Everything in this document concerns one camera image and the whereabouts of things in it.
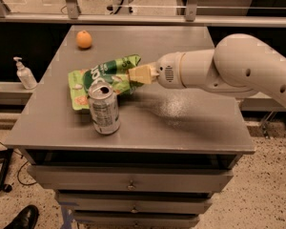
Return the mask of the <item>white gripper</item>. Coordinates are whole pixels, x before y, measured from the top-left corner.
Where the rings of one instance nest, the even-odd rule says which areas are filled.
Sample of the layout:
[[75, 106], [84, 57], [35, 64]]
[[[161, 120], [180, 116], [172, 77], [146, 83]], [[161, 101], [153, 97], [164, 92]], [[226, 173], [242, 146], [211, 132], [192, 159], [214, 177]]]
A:
[[163, 55], [151, 64], [141, 65], [129, 69], [129, 79], [142, 84], [152, 84], [157, 82], [167, 89], [183, 89], [181, 80], [181, 59], [183, 52], [173, 52]]

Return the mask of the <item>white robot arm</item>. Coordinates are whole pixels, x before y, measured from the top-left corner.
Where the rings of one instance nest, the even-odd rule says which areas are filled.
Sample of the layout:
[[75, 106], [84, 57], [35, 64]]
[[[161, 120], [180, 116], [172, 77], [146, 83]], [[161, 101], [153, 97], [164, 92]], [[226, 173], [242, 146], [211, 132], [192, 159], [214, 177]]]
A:
[[129, 79], [240, 98], [261, 92], [286, 109], [286, 57], [243, 33], [224, 37], [213, 49], [165, 54], [130, 69]]

